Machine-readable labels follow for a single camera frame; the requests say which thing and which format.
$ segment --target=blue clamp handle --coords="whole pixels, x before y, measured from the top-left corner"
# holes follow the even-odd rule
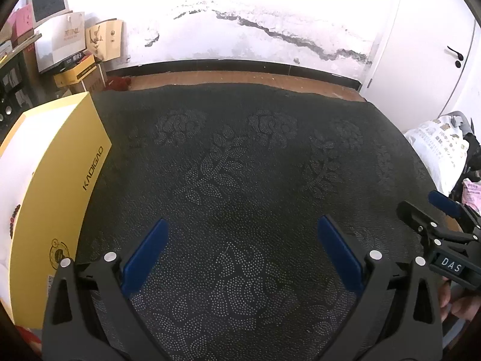
[[[125,298],[130,298],[140,290],[157,263],[160,252],[167,246],[168,240],[168,223],[161,218],[142,239],[134,252],[129,255],[127,261],[122,263],[120,289]]]
[[[427,199],[431,205],[437,207],[442,212],[449,215],[451,218],[461,217],[461,207],[459,204],[451,199],[449,199],[444,194],[439,191],[433,190],[427,195]]]
[[[329,216],[322,216],[317,223],[317,237],[329,255],[345,288],[358,297],[365,289],[364,261],[360,251],[354,252],[348,246],[347,238]]]

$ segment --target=human hand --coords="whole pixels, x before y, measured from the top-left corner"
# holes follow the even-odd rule
[[[451,300],[451,283],[447,278],[443,277],[444,283],[439,287],[439,306],[441,307],[441,321],[451,312],[454,316],[460,319],[471,321],[481,307],[481,296],[469,295],[459,299]],[[448,303],[451,302],[451,310],[448,310]]]

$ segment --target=pink package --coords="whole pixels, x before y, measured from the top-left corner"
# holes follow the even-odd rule
[[[463,180],[463,197],[461,202],[469,205],[480,214],[481,209],[481,185],[471,182],[469,179]]]
[[[27,4],[24,7],[16,10],[10,15],[7,21],[11,24],[12,28],[11,39],[15,40],[20,35],[23,35],[28,30],[33,28],[32,5]]]

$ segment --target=wooden floor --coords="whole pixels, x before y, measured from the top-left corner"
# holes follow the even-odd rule
[[[205,83],[253,83],[264,84],[294,92],[307,92],[344,100],[366,101],[352,88],[282,74],[198,71],[158,73],[132,77],[130,90],[157,88],[163,85],[195,85]]]

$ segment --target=paper bag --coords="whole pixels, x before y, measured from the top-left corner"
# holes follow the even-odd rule
[[[35,42],[39,72],[85,49],[83,12],[52,17],[37,30],[42,34],[42,38]]]
[[[120,57],[122,21],[101,21],[85,30],[87,49],[102,61]]]

